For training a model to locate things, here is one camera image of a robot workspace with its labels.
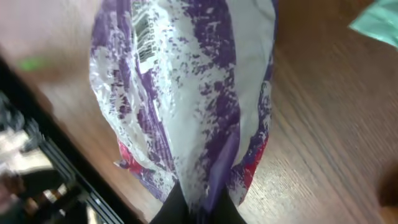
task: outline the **blurry dark object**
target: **blurry dark object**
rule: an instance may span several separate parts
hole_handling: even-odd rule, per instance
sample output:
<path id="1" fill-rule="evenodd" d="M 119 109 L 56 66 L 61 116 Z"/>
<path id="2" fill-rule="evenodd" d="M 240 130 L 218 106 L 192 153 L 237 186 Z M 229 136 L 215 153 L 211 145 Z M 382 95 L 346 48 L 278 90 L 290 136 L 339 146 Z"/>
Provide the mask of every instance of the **blurry dark object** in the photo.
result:
<path id="1" fill-rule="evenodd" d="M 67 223 L 87 223 L 88 217 L 86 213 L 86 205 L 81 205 L 77 200 L 81 194 L 81 189 L 72 187 L 65 194 L 60 193 L 57 189 L 63 184 L 63 179 L 55 170 L 38 170 L 22 175 L 25 191 L 19 194 L 19 198 L 25 201 L 25 211 L 31 217 L 32 222 L 41 220 L 49 220 L 56 216 L 57 219 L 65 219 Z M 51 190 L 54 196 L 50 200 L 44 190 Z M 65 217 L 60 216 L 59 211 L 63 210 Z"/>
<path id="2" fill-rule="evenodd" d="M 393 164 L 380 181 L 380 215 L 385 224 L 398 223 L 398 164 Z"/>
<path id="3" fill-rule="evenodd" d="M 159 213 L 149 224 L 246 224 L 228 195 L 226 187 L 221 192 L 212 214 L 204 210 L 188 211 L 180 184 L 176 184 Z"/>
<path id="4" fill-rule="evenodd" d="M 3 173 L 0 175 L 0 182 L 3 183 L 12 194 L 19 195 L 25 191 L 24 181 L 17 174 Z"/>
<path id="5" fill-rule="evenodd" d="M 10 71 L 1 58 L 0 80 L 0 117 L 2 117 L 0 120 L 0 131 L 7 128 L 15 131 L 23 129 L 29 136 L 30 141 L 20 150 L 28 152 L 39 148 L 51 161 L 53 167 L 59 172 L 60 178 L 64 182 L 74 182 L 79 186 L 79 191 L 86 192 L 85 202 L 90 205 L 105 223 L 141 224 L 142 222 L 137 215 L 121 201 L 91 164 L 78 152 L 52 118 L 39 106 L 32 93 Z M 80 194 L 72 194 L 73 192 L 76 193 L 76 191 L 72 191 L 70 192 L 71 194 L 66 194 L 62 198 L 69 198 L 71 202 L 76 201 L 78 198 L 80 199 L 80 196 L 77 197 Z M 57 204 L 53 203 L 50 207 L 47 205 L 43 206 L 43 212 L 38 210 L 36 216 L 48 217 L 47 215 L 39 214 L 45 214 L 52 208 L 56 209 L 64 205 L 71 210 L 78 208 L 76 206 L 70 207 L 70 204 L 67 202 L 69 200 L 65 199 L 59 201 Z M 8 215 L 13 216 L 18 214 L 23 208 L 24 205 L 18 203 Z"/>

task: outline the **black object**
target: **black object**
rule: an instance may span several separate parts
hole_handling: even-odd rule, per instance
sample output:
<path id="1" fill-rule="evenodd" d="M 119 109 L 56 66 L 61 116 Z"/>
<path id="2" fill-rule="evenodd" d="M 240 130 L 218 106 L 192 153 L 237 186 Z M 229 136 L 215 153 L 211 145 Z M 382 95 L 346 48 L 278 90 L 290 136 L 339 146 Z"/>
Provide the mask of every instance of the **black object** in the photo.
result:
<path id="1" fill-rule="evenodd" d="M 179 183 L 169 193 L 159 213 L 149 224 L 246 224 L 229 197 L 226 187 L 221 191 L 212 214 L 203 209 L 189 212 Z"/>
<path id="2" fill-rule="evenodd" d="M 5 104 L 2 108 L 6 109 L 0 111 L 6 115 L 3 116 L 6 118 L 4 121 L 0 120 L 0 129 L 5 128 L 4 126 L 13 129 L 23 128 L 29 136 L 38 138 L 31 142 L 32 145 L 26 150 L 37 144 L 67 182 L 77 182 L 88 192 L 86 202 L 105 223 L 142 223 L 78 152 L 1 58 L 0 92 L 6 97 L 0 99 L 1 103 Z"/>
<path id="3" fill-rule="evenodd" d="M 87 211 L 84 205 L 81 205 L 78 198 L 81 195 L 81 189 L 79 187 L 71 188 L 65 195 L 56 200 L 54 203 L 47 201 L 43 204 L 39 211 L 37 211 L 31 220 L 31 223 L 41 223 L 43 220 L 50 220 L 54 216 L 58 216 L 59 220 L 67 220 L 65 222 L 74 224 L 87 224 Z M 63 218 L 60 210 L 65 211 L 68 215 L 70 210 L 74 209 L 78 215 L 70 215 L 68 218 Z"/>

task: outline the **plastic bag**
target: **plastic bag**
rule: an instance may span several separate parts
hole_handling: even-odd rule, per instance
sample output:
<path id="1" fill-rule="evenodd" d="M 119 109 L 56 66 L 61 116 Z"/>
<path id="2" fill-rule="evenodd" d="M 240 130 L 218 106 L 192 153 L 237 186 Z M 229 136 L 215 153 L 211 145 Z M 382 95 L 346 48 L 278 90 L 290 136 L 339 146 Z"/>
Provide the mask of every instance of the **plastic bag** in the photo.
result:
<path id="1" fill-rule="evenodd" d="M 90 82 L 129 169 L 192 210 L 243 201 L 268 140 L 271 0 L 104 0 Z"/>
<path id="2" fill-rule="evenodd" d="M 349 27 L 363 35 L 398 47 L 398 1 L 376 1 Z"/>

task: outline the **black strip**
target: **black strip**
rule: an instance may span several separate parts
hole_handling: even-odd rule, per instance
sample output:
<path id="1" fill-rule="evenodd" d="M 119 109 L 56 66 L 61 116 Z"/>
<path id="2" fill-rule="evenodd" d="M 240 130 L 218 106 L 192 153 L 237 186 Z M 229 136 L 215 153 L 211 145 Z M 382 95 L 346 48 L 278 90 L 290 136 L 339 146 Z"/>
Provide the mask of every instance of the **black strip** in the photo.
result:
<path id="1" fill-rule="evenodd" d="M 80 154 L 76 147 L 70 142 L 66 135 L 55 124 L 49 116 L 36 102 L 33 94 L 28 90 L 24 83 L 10 71 L 9 67 L 0 58 L 0 90 L 9 98 L 10 102 L 22 112 L 25 119 L 33 119 L 39 124 L 40 132 L 49 137 L 59 148 L 73 166 L 76 173 L 76 179 L 90 195 L 97 195 L 96 201 L 100 201 L 99 214 L 108 210 L 105 215 L 107 220 L 113 220 L 113 223 L 142 224 L 138 216 L 133 213 L 116 195 L 112 188 L 97 173 L 91 164 Z M 53 159 L 58 167 L 64 166 L 61 161 Z"/>

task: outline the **white label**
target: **white label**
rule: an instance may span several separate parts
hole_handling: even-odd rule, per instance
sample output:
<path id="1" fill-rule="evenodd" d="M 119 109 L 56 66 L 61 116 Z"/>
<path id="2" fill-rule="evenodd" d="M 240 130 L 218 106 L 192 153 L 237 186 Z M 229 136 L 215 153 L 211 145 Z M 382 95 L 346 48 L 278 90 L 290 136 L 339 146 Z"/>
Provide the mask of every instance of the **white label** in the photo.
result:
<path id="1" fill-rule="evenodd" d="M 158 46 L 155 42 L 154 19 L 150 14 L 147 2 L 134 1 L 132 3 L 132 27 L 133 42 L 139 56 L 139 68 L 141 72 L 147 72 L 157 60 Z"/>

